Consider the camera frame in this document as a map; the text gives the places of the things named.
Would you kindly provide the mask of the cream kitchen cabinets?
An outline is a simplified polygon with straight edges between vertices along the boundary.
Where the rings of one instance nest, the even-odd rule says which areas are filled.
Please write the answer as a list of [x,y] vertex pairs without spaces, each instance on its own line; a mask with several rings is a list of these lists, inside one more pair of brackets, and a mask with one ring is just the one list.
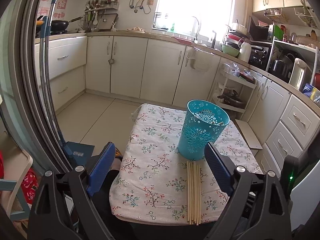
[[[49,39],[49,84],[56,112],[84,92],[184,108],[209,100],[218,67],[239,60],[201,50],[208,67],[191,54],[195,47],[145,36],[59,35]],[[287,155],[303,166],[319,159],[319,110],[309,98],[277,77],[250,69],[258,86],[242,121],[259,141],[263,167],[283,165]]]

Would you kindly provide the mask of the red round object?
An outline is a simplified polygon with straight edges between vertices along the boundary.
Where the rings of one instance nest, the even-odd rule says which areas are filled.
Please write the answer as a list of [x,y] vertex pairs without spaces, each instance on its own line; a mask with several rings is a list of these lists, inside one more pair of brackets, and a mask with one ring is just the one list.
[[21,183],[21,189],[28,205],[33,204],[38,186],[36,173],[30,168]]

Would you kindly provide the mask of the bamboo chopstick four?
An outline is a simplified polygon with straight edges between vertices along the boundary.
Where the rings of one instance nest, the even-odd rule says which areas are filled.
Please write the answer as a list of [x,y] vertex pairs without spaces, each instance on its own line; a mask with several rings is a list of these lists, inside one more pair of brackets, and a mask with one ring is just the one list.
[[199,225],[199,217],[200,217],[200,186],[199,186],[199,171],[200,171],[200,168],[199,168],[199,165],[196,164],[195,166],[196,168],[196,175],[195,175],[195,184],[196,184],[196,225],[198,226]]

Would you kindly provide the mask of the bamboo chopstick three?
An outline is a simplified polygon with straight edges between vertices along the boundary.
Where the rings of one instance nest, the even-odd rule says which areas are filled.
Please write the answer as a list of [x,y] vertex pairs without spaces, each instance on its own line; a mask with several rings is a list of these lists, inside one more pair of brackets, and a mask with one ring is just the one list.
[[193,223],[196,224],[197,220],[197,185],[196,185],[196,163],[193,161]]

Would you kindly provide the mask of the bamboo chopstick two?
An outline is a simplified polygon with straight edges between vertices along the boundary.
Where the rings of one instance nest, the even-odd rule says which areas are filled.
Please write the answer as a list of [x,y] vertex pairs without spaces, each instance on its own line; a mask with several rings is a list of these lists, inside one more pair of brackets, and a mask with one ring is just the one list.
[[194,224],[194,170],[193,162],[190,162],[190,221],[189,224]]

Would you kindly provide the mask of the bamboo chopstick one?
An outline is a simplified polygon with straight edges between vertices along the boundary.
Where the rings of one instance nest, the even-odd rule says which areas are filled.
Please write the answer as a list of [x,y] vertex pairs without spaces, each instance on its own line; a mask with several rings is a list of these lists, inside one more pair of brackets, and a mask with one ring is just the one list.
[[191,191],[191,184],[190,184],[190,162],[187,161],[187,188],[188,188],[188,193],[187,193],[187,207],[188,207],[188,211],[187,211],[187,221],[189,223],[189,225],[191,224],[191,196],[190,196],[190,191]]

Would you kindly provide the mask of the floral tablecloth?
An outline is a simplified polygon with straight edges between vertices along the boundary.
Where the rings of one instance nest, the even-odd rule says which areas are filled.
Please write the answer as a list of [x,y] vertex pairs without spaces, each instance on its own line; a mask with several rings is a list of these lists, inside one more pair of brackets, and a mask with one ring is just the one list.
[[[135,124],[109,194],[112,214],[143,224],[187,225],[187,160],[177,151],[185,111],[151,104],[133,114]],[[232,121],[215,147],[249,172],[262,173]],[[228,202],[205,159],[200,163],[200,223],[216,221]]]

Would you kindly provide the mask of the teal perforated plastic basket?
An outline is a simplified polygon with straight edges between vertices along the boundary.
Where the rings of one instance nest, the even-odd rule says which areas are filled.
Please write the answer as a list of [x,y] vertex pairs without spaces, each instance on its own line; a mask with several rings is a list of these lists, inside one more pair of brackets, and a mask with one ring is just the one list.
[[202,159],[205,146],[214,143],[229,122],[229,115],[219,106],[204,100],[190,100],[177,146],[178,152],[191,161]]

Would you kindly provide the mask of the white storage trolley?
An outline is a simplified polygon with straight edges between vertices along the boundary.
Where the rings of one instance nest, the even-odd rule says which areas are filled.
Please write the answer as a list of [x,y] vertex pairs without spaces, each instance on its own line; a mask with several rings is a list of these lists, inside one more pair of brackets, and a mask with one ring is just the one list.
[[229,113],[231,119],[240,119],[246,113],[258,86],[257,79],[234,62],[222,63],[218,67],[210,102]]

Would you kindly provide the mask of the white electric kettle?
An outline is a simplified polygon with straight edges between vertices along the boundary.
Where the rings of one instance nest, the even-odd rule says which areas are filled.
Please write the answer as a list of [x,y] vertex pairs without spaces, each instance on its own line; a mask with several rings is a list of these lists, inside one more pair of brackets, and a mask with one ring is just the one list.
[[289,84],[295,89],[302,91],[306,83],[310,83],[312,77],[312,70],[301,59],[295,58],[293,70],[289,80]]

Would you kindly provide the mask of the green bowl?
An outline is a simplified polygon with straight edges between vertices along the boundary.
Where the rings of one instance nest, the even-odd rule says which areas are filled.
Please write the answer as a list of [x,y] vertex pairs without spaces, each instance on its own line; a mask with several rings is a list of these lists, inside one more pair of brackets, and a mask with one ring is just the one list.
[[222,44],[221,48],[222,48],[222,52],[229,55],[229,56],[237,57],[239,55],[239,50],[237,50],[229,45]]

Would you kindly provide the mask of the black frying pan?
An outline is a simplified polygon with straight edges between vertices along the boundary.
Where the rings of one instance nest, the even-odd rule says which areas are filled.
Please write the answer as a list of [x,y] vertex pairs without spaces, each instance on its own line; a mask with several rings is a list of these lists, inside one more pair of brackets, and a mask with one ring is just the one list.
[[70,23],[79,21],[82,19],[82,16],[74,18],[70,21],[63,21],[63,20],[53,20],[51,22],[51,32],[61,32],[65,31]]

